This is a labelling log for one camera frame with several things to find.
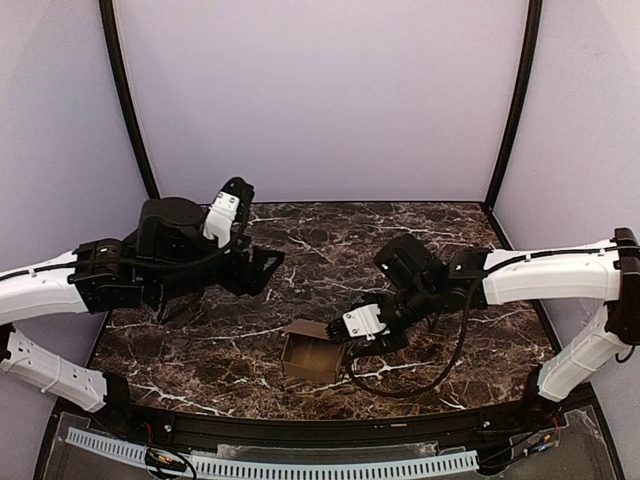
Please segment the small brown box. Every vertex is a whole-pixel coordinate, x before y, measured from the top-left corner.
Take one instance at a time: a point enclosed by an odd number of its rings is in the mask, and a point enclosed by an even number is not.
[[[329,342],[325,323],[294,320],[282,352],[284,373],[316,382],[336,383],[346,345]]]

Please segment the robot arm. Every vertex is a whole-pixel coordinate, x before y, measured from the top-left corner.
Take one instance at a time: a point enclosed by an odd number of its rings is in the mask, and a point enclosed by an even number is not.
[[[47,262],[0,274],[0,372],[88,412],[126,409],[126,380],[82,368],[35,344],[14,325],[52,313],[100,313],[145,304],[158,309],[172,298],[221,285],[257,295],[284,254],[254,247],[243,235],[253,187],[227,182],[205,211],[183,198],[148,200],[138,228],[124,240],[80,245]]]
[[[449,265],[404,235],[374,261],[398,293],[365,299],[327,327],[334,342],[369,340],[359,356],[406,347],[406,329],[438,312],[519,300],[600,299],[601,308],[582,332],[534,372],[537,398],[560,402],[611,357],[640,344],[640,251],[628,229],[617,229],[612,240],[570,249],[463,251]]]

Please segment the black frame pole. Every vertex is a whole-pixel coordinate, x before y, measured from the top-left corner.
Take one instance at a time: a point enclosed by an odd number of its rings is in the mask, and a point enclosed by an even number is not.
[[[511,150],[518,132],[518,124],[522,115],[524,100],[527,95],[527,87],[529,86],[529,78],[531,77],[531,67],[533,66],[533,57],[536,50],[536,42],[538,40],[538,29],[540,27],[540,17],[542,16],[542,0],[529,0],[529,11],[527,13],[527,24],[524,30],[524,40],[522,42],[522,53],[520,54],[520,65],[518,66],[518,75],[516,84],[513,89],[513,97],[511,99],[511,108],[507,117],[507,125],[502,136],[502,144],[500,152],[496,160],[496,166],[493,170],[485,205],[493,210],[500,194],[500,188],[504,180]]]
[[[133,148],[136,163],[140,170],[140,176],[142,177],[142,182],[144,183],[144,188],[149,198],[160,198],[158,184],[153,176],[151,163],[149,162],[147,151],[144,148],[144,141],[142,140],[136,111],[133,107],[133,99],[131,97],[131,91],[129,90],[129,82],[127,81],[122,50],[120,48],[116,16],[113,10],[113,0],[99,0],[99,3],[104,38],[107,44],[107,51],[109,52],[111,71],[113,72],[113,80],[116,84],[122,116],[127,126],[129,140],[131,141],[131,147]]]

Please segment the marble tabletop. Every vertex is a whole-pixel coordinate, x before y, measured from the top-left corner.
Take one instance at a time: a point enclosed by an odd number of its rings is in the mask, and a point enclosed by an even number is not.
[[[325,385],[288,377],[280,355],[295,319],[329,322],[365,292],[392,293],[373,256],[412,233],[443,260],[469,246],[500,247],[475,203],[256,204],[247,234],[255,245],[286,252],[257,297],[219,287],[170,303],[158,324],[146,309],[114,312],[91,368],[126,376],[134,400],[173,411],[254,419],[377,419],[439,413],[519,398],[527,374],[552,356],[527,303],[471,314],[463,354],[436,390],[398,400],[358,389],[346,376]],[[410,331],[411,346],[361,361],[372,386],[395,390],[431,382],[455,347],[460,315]]]

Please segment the lavender wall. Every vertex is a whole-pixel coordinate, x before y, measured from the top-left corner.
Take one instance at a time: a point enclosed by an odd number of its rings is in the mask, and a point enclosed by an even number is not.
[[[135,227],[144,189],[119,111],[98,2],[0,0],[0,271]],[[86,361],[102,317],[20,323]],[[53,398],[0,376],[0,479],[33,476]]]
[[[115,3],[164,195],[484,198],[527,1]]]
[[[531,84],[496,208],[517,248],[640,236],[640,4],[547,0]],[[547,309],[566,344],[593,306]],[[594,377],[627,478],[640,479],[640,356]]]

